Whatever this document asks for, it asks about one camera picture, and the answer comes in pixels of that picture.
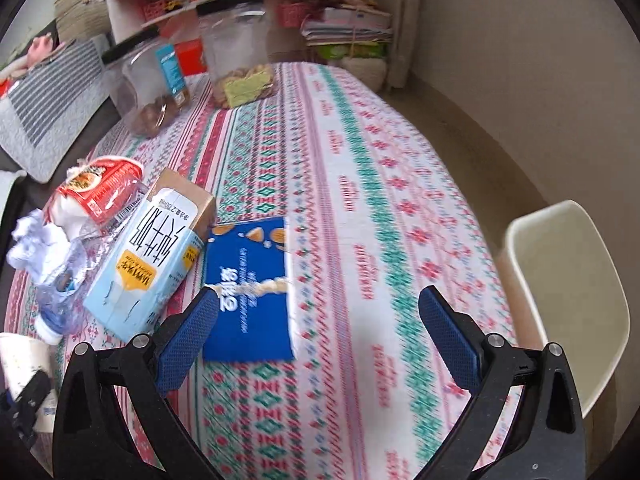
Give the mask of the white green paper cup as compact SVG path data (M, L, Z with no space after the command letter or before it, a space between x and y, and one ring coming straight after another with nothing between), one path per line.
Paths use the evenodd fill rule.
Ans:
M38 370L53 379L51 351L45 342L14 333L2 333L0 339L2 370L14 398L24 390ZM52 434L57 406L58 396L54 386L51 386L37 412L37 432Z

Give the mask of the crushed clear plastic bottle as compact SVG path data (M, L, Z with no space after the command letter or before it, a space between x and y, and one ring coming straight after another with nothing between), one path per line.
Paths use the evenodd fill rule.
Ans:
M76 238L66 259L36 287L36 334L49 346L77 334L84 322L84 300L107 253L102 237Z

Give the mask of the light blue paper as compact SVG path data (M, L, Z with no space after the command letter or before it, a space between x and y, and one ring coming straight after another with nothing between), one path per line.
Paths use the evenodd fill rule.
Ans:
M11 233L13 247L6 261L15 270L25 271L36 285L42 284L65 261L70 241L64 230L44 221L41 209L19 218Z

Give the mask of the light blue milk carton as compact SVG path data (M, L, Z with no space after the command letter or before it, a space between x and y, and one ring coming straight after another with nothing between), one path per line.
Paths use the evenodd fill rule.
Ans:
M123 342L151 333L198 260L215 214L212 194L164 169L100 264L84 307Z

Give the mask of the dark blue snack packet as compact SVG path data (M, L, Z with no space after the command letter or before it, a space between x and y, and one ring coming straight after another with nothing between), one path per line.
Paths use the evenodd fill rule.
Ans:
M295 359L287 237L288 222L283 217L213 227L206 246L204 284L216 292L219 314L202 350L205 362Z

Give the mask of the white plastic trash bin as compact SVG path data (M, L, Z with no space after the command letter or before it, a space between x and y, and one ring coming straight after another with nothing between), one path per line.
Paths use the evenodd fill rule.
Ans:
M496 259L520 346L559 344L588 415L630 334L623 284L590 215L563 200L513 220Z

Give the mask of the patterned woven tablecloth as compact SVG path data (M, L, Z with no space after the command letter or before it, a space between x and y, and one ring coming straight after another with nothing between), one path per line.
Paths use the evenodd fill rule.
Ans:
M468 394L418 313L437 287L486 332L514 335L497 271L463 194L420 131L346 70L276 67L277 92L216 110L206 76L154 139L111 118L78 157L172 169L216 197L218 219L282 217L294 359L196 361L169 397L227 479L411 479Z

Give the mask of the striped grey sofa cover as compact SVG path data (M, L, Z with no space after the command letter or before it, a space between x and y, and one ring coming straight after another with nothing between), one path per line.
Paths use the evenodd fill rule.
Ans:
M36 66L1 98L1 148L26 174L48 182L91 117L107 99L98 35L73 42Z

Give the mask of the plastic jar with chestnuts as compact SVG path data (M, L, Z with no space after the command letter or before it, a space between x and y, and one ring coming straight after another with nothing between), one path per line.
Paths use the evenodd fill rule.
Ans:
M101 61L105 88L135 136L154 138L191 101L175 47L155 25L115 44Z

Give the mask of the pink plush pig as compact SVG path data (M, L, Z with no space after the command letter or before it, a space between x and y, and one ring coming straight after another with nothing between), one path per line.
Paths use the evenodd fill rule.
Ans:
M32 68L65 47L65 42L55 42L52 34L37 36L27 50L27 67Z

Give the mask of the red gift box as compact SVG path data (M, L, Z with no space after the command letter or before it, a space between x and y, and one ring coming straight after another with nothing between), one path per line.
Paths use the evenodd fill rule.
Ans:
M184 76L207 72L201 39L192 39L174 44L176 55Z

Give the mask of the stack of books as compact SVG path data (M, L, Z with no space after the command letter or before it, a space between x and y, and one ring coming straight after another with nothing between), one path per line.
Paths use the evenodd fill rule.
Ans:
M55 0L58 40L88 40L111 31L106 0Z

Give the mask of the white woven bag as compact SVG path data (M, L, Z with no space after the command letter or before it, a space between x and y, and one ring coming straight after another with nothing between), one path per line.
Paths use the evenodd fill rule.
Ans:
M371 91L380 92L387 76L387 62L385 58L351 58L345 56L340 66L355 76Z

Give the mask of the pile of papers on shelf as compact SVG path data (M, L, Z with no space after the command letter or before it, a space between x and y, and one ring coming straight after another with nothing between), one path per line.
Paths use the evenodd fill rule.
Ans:
M307 44L364 44L393 40L392 16L374 0L314 0L299 31Z

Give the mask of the pink storage basket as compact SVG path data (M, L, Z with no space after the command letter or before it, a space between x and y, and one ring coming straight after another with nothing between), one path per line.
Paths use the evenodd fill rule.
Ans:
M278 4L278 21L283 28L300 29L312 12L314 6L307 1L285 1Z

